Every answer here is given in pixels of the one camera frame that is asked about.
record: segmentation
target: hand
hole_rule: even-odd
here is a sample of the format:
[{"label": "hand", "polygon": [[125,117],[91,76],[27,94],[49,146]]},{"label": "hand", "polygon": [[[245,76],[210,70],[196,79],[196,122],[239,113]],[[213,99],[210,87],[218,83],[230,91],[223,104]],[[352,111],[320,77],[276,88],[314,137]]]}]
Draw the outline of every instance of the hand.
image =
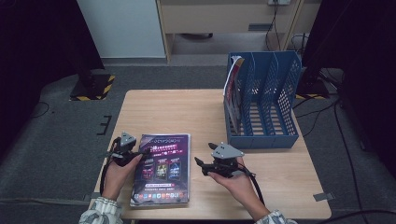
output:
[{"label": "hand", "polygon": [[113,201],[117,200],[125,180],[129,174],[134,172],[136,165],[139,163],[140,159],[142,159],[142,156],[143,155],[136,156],[123,167],[118,166],[115,162],[111,162],[108,165],[102,197]]},{"label": "hand", "polygon": [[[236,160],[239,164],[241,164],[241,168],[242,165],[245,165],[242,157],[237,157]],[[262,202],[260,202],[259,198],[257,197],[250,178],[247,175],[235,175],[231,178],[226,178],[222,175],[212,172],[209,172],[208,175],[212,177],[217,183],[221,184],[224,188],[230,191],[233,197],[242,205],[244,205],[255,221],[270,214],[270,211],[265,207],[264,204],[262,204]]]}]

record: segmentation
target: book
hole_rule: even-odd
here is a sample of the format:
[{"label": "book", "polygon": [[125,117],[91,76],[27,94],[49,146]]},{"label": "book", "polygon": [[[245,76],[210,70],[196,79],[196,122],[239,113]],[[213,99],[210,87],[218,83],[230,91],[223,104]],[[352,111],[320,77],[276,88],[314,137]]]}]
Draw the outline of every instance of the book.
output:
[{"label": "book", "polygon": [[232,130],[235,134],[240,134],[241,129],[241,95],[238,88],[238,74],[239,69],[244,62],[244,58],[241,56],[232,56],[232,66],[227,76],[227,80],[224,85],[223,96],[224,102],[227,107],[228,114],[230,115],[231,124],[233,125]]},{"label": "book", "polygon": [[134,174],[131,206],[188,203],[190,198],[190,148],[188,133],[142,134],[139,151],[150,154]]}]

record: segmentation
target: blue file organizer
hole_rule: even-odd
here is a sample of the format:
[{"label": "blue file organizer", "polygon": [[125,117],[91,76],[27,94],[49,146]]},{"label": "blue file organizer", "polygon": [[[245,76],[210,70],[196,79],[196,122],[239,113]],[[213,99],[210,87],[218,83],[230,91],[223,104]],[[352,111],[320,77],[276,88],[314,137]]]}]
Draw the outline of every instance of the blue file organizer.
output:
[{"label": "blue file organizer", "polygon": [[245,60],[237,79],[241,95],[241,130],[237,134],[224,104],[228,144],[239,149],[290,148],[298,138],[291,117],[301,74],[294,51],[232,52]]}]

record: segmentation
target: black cable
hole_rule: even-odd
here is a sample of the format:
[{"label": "black cable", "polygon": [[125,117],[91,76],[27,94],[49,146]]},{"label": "black cable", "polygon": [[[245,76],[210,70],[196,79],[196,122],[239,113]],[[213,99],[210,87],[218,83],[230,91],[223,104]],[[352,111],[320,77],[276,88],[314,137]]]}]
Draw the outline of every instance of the black cable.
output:
[{"label": "black cable", "polygon": [[277,29],[276,29],[276,13],[277,13],[277,6],[278,6],[277,0],[274,0],[274,3],[275,3],[275,7],[274,7],[274,18],[273,18],[273,23],[274,23],[274,29],[275,29],[277,44],[278,44],[278,46],[279,46],[279,50],[281,50],[281,48],[280,48],[280,41],[279,41],[279,35],[277,34]]},{"label": "black cable", "polygon": [[7,198],[0,199],[0,204],[10,203],[39,203],[49,205],[84,205],[88,206],[90,202],[79,200],[66,200],[66,199],[38,199],[38,198]]},{"label": "black cable", "polygon": [[45,115],[45,114],[46,114],[47,112],[49,112],[49,110],[50,110],[50,105],[49,105],[49,104],[47,104],[47,103],[45,103],[45,102],[42,102],[42,101],[40,101],[40,102],[38,102],[38,103],[39,103],[39,104],[46,105],[46,106],[47,106],[47,109],[46,109],[46,111],[44,111],[44,113],[42,113],[42,114],[40,114],[40,115],[30,117],[31,119],[40,118],[41,116]]},{"label": "black cable", "polygon": [[329,219],[326,219],[324,221],[320,221],[317,224],[324,224],[324,223],[329,223],[329,222],[333,222],[333,221],[337,221],[337,220],[341,220],[347,217],[354,217],[360,214],[374,214],[374,213],[379,213],[379,214],[390,214],[390,215],[395,215],[396,216],[396,212],[391,212],[391,211],[386,211],[386,210],[363,210],[363,211],[359,211],[359,212],[354,212],[354,213],[349,213],[340,217],[332,217]]},{"label": "black cable", "polygon": [[320,94],[316,94],[316,95],[314,95],[314,96],[309,96],[309,98],[305,98],[303,101],[301,101],[300,103],[298,103],[297,105],[295,105],[295,106],[293,107],[293,109],[297,108],[297,106],[302,105],[303,103],[305,103],[305,102],[307,102],[307,101],[309,101],[309,100],[315,99],[315,97],[317,97],[317,96],[320,96]]},{"label": "black cable", "polygon": [[[351,159],[351,156],[350,156],[349,148],[347,147],[347,141],[346,141],[346,139],[345,139],[345,137],[344,137],[344,133],[343,133],[343,130],[342,130],[342,128],[341,128],[341,124],[340,124],[340,121],[339,121],[338,115],[337,115],[337,104],[338,104],[339,100],[340,100],[340,98],[338,98],[338,100],[337,100],[336,103],[334,104],[334,116],[335,116],[335,121],[336,121],[336,123],[337,123],[338,131],[339,131],[340,134],[341,134],[341,137],[342,137],[342,140],[343,140],[343,144],[344,144],[344,147],[345,147],[345,149],[346,149],[347,158],[348,158],[348,160],[349,160],[349,165],[350,165],[350,169],[351,169],[351,172],[352,172],[352,178],[353,178],[353,183],[354,183],[354,187],[355,187],[355,193],[356,193],[356,197],[358,198],[359,209],[362,211],[363,208],[362,208],[362,205],[361,205],[361,195],[360,195],[360,193],[359,193],[358,182],[357,182],[357,180],[356,180],[355,168],[354,168],[354,166],[353,166],[353,162],[352,162],[352,159]],[[362,214],[362,217],[363,217],[363,219],[364,219],[364,222],[365,222],[366,224],[368,224],[369,222],[368,222],[366,216],[365,216],[364,214]]]},{"label": "black cable", "polygon": [[105,179],[106,179],[107,169],[108,169],[108,166],[110,165],[110,163],[111,162],[107,161],[106,165],[103,167],[103,170],[102,170],[102,174],[100,177],[100,187],[99,187],[100,195],[103,194],[103,190],[105,189]]},{"label": "black cable", "polygon": [[[274,26],[275,33],[276,33],[276,38],[277,38],[277,44],[279,45],[279,50],[281,50],[280,41],[279,41],[279,35],[278,35],[277,29],[276,29],[276,13],[277,13],[277,5],[278,5],[277,0],[274,0],[274,4],[275,4],[274,5],[274,17],[273,17],[273,20],[271,21],[271,29]],[[265,35],[265,45],[266,45],[268,50],[270,50],[270,48],[268,47],[268,33],[269,33],[269,31],[270,30],[268,30],[267,34]]]},{"label": "black cable", "polygon": [[304,53],[304,44],[305,44],[305,33],[303,33],[303,40],[301,41],[301,51]]},{"label": "black cable", "polygon": [[262,190],[260,189],[259,183],[257,183],[256,175],[251,173],[249,171],[249,169],[245,165],[243,165],[243,164],[241,164],[239,162],[238,162],[238,164],[244,168],[244,169],[239,169],[239,170],[250,177],[251,182],[253,182],[254,188],[256,188],[256,192],[257,192],[257,194],[259,196],[260,202],[262,202],[262,204],[265,205],[264,198],[262,197]]},{"label": "black cable", "polygon": [[305,116],[308,116],[308,115],[311,115],[311,114],[315,114],[315,113],[318,113],[318,112],[325,111],[325,110],[329,109],[330,107],[332,107],[334,104],[336,104],[338,101],[340,101],[340,99],[338,99],[335,102],[331,103],[330,105],[324,107],[323,109],[315,110],[315,111],[312,111],[312,112],[309,112],[309,113],[306,113],[306,114],[303,114],[303,115],[300,115],[300,116],[296,116],[296,118],[298,119],[298,118],[302,118],[302,117],[305,117]]},{"label": "black cable", "polygon": [[316,126],[316,124],[317,124],[318,117],[319,117],[319,115],[320,115],[321,112],[323,112],[323,111],[319,111],[319,112],[317,113],[317,117],[316,117],[315,120],[314,120],[314,125],[312,125],[312,128],[311,128],[311,130],[309,130],[308,133],[303,134],[303,137],[307,137],[309,134],[312,133],[312,131],[314,131],[314,128],[315,128],[315,126]]}]

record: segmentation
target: wrist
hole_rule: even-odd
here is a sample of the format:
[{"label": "wrist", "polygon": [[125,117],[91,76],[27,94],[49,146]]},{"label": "wrist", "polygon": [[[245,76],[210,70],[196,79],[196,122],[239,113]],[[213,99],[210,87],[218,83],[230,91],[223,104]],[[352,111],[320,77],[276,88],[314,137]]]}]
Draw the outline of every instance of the wrist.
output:
[{"label": "wrist", "polygon": [[262,202],[260,202],[258,198],[250,202],[245,201],[244,203],[242,203],[242,205],[250,213],[251,217],[255,222],[271,214],[267,207]]},{"label": "wrist", "polygon": [[107,198],[112,201],[117,201],[119,198],[120,192],[116,190],[103,190],[102,197]]}]

